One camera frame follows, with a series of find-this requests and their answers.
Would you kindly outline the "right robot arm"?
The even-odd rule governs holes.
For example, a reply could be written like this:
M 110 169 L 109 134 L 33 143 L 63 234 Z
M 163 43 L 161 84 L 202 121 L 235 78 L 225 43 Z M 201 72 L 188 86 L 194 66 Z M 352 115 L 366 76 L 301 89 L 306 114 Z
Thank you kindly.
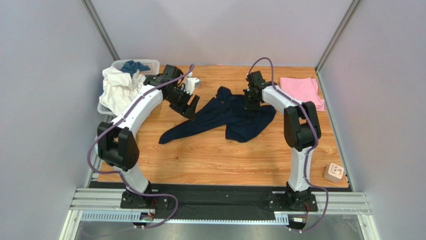
M 260 71 L 247 74 L 247 89 L 244 90 L 244 108 L 259 110 L 267 103 L 283 115 L 283 134 L 291 149 L 290 177 L 284 193 L 278 193 L 275 202 L 288 210 L 318 210 L 310 182 L 310 164 L 313 148 L 321 137 L 321 128 L 315 104 L 301 102 L 272 81 L 266 81 Z

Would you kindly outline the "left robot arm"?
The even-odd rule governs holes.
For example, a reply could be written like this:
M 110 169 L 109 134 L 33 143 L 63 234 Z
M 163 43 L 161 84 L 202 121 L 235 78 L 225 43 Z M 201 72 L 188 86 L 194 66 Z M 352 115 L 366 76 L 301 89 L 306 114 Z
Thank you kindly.
M 199 96 L 194 90 L 202 81 L 193 76 L 192 70 L 183 73 L 178 67 L 167 64 L 163 72 L 148 75 L 131 104 L 110 123 L 101 122 L 97 127 L 97 154 L 119 174 L 126 186 L 122 194 L 121 208 L 153 208 L 159 194 L 152 193 L 152 185 L 138 166 L 140 150 L 137 132 L 151 112 L 163 101 L 170 108 L 189 119 L 195 119 Z

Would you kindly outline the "navy blue t shirt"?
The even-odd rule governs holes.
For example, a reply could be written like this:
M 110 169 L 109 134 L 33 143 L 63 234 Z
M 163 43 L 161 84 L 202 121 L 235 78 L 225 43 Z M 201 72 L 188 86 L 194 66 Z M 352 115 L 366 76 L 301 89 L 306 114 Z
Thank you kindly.
M 257 137 L 275 118 L 276 109 L 263 105 L 259 110 L 244 110 L 245 97 L 233 94 L 230 89 L 221 86 L 203 108 L 195 114 L 195 120 L 187 120 L 163 133 L 158 143 L 167 144 L 220 126 L 226 126 L 227 140 L 245 143 Z

